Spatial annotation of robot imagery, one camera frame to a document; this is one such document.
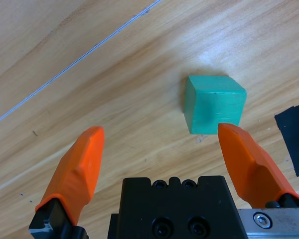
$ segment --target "green wooden block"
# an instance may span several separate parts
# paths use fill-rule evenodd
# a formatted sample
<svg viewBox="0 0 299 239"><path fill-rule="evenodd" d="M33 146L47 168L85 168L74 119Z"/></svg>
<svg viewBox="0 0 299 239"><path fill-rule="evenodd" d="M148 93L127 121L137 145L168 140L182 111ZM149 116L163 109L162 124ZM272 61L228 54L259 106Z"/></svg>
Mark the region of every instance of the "green wooden block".
<svg viewBox="0 0 299 239"><path fill-rule="evenodd" d="M192 134L217 134L219 123L239 125L246 90L228 76L189 76L185 119Z"/></svg>

